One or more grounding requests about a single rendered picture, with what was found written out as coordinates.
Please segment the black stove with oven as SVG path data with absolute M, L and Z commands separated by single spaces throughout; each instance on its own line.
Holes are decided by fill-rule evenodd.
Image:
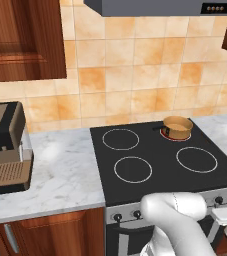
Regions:
M 199 224 L 216 248 L 223 237 L 212 217 L 227 207 L 227 155 L 198 127 L 186 140 L 172 140 L 153 127 L 161 121 L 90 130 L 105 196 L 106 256 L 139 256 L 154 226 L 133 216 L 151 193 L 197 192 L 207 204 Z M 223 197 L 221 205 L 215 198 Z M 121 214 L 120 223 L 113 219 Z

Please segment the brown wooden base cupboard door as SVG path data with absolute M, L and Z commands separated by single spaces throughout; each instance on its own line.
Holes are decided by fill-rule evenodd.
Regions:
M 11 256 L 105 256 L 104 210 L 94 208 L 8 222 L 18 243 L 16 254 L 4 224 L 0 235 Z

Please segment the grey range hood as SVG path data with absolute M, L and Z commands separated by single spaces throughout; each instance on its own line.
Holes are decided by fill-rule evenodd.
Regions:
M 227 0 L 83 0 L 103 17 L 227 16 Z

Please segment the black and tan coffee machine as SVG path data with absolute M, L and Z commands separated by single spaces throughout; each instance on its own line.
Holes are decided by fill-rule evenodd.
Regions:
M 0 102 L 0 194 L 28 190 L 33 162 L 22 103 Z

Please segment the brown wooden wall cupboard door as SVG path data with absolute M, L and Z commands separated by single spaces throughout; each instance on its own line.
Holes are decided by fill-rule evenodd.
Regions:
M 65 78 L 59 0 L 0 0 L 0 82 Z

